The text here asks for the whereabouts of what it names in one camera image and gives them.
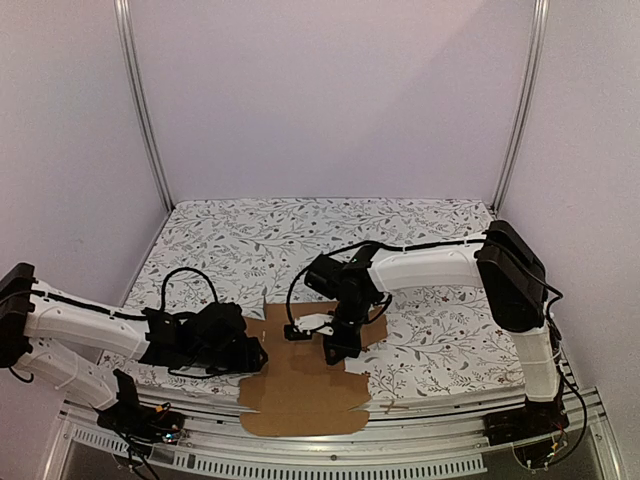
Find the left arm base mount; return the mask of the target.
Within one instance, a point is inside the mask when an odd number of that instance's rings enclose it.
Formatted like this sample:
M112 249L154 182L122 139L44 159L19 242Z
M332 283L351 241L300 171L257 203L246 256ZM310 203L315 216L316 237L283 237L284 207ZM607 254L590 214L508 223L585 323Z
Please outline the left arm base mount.
M169 402L156 407L141 404L133 378L119 369L113 373L117 380L116 402L97 409L98 425L144 443L176 443L183 435L185 415L174 411Z

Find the brown cardboard box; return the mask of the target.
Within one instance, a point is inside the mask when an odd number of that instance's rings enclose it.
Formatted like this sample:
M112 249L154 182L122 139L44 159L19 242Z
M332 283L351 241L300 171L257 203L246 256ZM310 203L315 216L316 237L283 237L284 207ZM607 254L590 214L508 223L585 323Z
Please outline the brown cardboard box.
M366 373L349 373L345 363L326 364L322 339L289 341L283 304L267 304L265 318L245 318L247 335L268 354L257 374L239 382L238 404L244 430L259 437L344 435L369 421L371 400Z

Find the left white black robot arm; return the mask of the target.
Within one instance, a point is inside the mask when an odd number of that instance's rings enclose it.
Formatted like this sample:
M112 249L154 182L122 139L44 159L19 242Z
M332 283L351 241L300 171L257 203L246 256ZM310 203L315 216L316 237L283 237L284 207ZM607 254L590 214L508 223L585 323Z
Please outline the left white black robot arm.
M110 407L111 419L126 433L141 433L149 423L146 408L117 397L131 381L102 372L68 343L185 377L191 368L202 369L205 378L257 373L268 361L235 303L213 300L198 312L170 313L164 306L135 311L59 291L37 279L33 265L16 264L1 279L2 367L36 374L98 409Z

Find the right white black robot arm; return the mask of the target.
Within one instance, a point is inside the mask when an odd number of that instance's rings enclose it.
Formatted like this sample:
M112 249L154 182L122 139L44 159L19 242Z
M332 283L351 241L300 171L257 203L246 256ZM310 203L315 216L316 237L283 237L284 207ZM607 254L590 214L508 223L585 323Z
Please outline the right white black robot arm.
M333 308L291 314L319 335L329 364L367 377L379 399L522 384L517 427L537 436L556 417L561 341L551 314L560 292L507 222L450 240L391 246L364 240L316 256L295 277Z

